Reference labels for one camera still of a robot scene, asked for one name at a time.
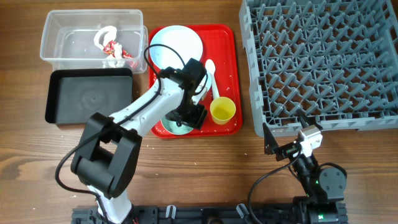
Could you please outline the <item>green bowl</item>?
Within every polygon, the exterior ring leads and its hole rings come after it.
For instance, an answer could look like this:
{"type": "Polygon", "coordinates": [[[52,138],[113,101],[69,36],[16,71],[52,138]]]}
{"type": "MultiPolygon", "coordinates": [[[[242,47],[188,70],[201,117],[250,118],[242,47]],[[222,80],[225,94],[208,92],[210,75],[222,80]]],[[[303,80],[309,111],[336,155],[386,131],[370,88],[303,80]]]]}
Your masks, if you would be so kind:
{"type": "Polygon", "coordinates": [[[176,121],[170,121],[166,117],[163,117],[160,122],[167,132],[177,136],[185,135],[193,131],[192,127],[183,124],[181,126],[177,126],[176,121]]]}

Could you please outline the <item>light blue rice bowl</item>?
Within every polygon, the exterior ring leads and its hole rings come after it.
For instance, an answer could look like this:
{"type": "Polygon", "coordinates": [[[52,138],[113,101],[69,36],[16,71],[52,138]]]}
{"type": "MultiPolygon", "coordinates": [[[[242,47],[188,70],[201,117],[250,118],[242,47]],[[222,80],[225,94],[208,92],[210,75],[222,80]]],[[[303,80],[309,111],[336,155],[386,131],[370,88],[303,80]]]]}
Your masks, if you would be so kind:
{"type": "Polygon", "coordinates": [[[199,104],[199,102],[203,101],[206,97],[206,94],[211,90],[212,78],[209,73],[205,75],[197,89],[195,90],[195,94],[192,96],[192,101],[194,105],[199,104]]]}

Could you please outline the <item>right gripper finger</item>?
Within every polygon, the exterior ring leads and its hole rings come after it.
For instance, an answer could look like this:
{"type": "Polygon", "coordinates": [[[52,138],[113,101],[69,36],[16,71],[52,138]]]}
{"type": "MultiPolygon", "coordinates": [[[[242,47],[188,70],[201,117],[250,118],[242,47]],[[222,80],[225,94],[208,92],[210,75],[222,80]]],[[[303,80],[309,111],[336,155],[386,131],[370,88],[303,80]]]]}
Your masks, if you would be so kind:
{"type": "Polygon", "coordinates": [[[315,121],[315,118],[309,118],[303,110],[297,111],[297,117],[303,128],[307,128],[309,126],[314,125],[320,131],[323,130],[323,128],[315,121]]]}
{"type": "Polygon", "coordinates": [[[264,153],[268,155],[275,154],[275,151],[279,148],[279,145],[272,135],[272,132],[268,128],[267,123],[263,123],[262,127],[264,132],[264,153]]]}

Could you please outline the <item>red snack wrapper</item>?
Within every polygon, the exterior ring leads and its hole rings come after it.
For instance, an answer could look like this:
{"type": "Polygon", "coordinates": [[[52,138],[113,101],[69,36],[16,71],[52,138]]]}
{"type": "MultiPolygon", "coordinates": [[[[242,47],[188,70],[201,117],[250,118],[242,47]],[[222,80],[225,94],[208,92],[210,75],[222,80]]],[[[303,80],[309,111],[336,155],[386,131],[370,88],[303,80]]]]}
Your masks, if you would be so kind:
{"type": "MultiPolygon", "coordinates": [[[[127,51],[114,40],[109,41],[105,47],[103,48],[103,52],[108,55],[106,58],[107,59],[134,59],[134,57],[127,53],[127,51]]],[[[111,68],[120,68],[125,66],[125,64],[128,64],[131,68],[135,69],[139,66],[139,62],[135,61],[109,61],[106,62],[109,67],[111,68]]]]}

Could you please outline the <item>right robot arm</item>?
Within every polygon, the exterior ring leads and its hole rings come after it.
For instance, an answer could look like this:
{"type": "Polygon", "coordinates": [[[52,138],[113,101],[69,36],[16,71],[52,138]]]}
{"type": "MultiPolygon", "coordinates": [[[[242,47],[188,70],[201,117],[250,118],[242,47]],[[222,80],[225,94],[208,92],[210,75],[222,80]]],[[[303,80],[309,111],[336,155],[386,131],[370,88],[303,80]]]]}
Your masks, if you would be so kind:
{"type": "Polygon", "coordinates": [[[276,206],[271,215],[277,223],[348,223],[344,200],[347,171],[341,166],[327,162],[319,164],[313,154],[322,143],[323,128],[303,111],[298,111],[302,129],[297,139],[279,146],[264,123],[264,152],[274,154],[277,161],[288,159],[289,169],[294,173],[306,195],[294,197],[290,205],[276,206]]]}

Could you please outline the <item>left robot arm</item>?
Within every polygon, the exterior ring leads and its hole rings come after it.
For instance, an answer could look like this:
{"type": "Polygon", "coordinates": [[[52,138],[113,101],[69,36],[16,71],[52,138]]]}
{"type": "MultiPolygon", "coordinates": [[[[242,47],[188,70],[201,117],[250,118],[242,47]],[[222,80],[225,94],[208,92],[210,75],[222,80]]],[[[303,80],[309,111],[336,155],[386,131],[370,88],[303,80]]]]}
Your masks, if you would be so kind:
{"type": "Polygon", "coordinates": [[[138,222],[126,189],[142,139],[162,118],[200,129],[207,111],[193,97],[205,78],[204,65],[191,58],[182,69],[161,70],[150,90],[123,110],[89,118],[70,169],[95,196],[97,206],[74,210],[73,223],[138,222]]]}

